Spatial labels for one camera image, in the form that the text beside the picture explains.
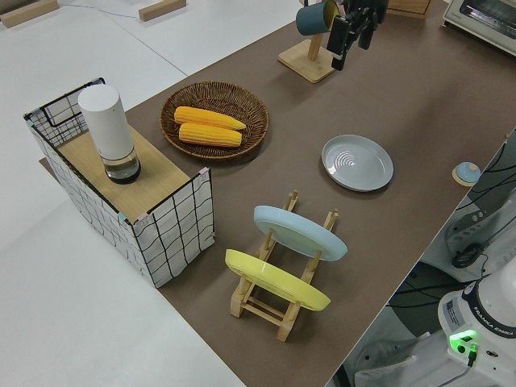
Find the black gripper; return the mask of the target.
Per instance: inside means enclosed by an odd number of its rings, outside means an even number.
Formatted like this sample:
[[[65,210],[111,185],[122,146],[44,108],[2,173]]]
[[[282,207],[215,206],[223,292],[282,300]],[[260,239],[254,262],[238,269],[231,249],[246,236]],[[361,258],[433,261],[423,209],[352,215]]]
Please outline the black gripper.
[[[385,20],[389,0],[349,1],[346,20],[350,23],[350,33],[354,40],[359,39],[358,46],[368,50],[374,31]]]

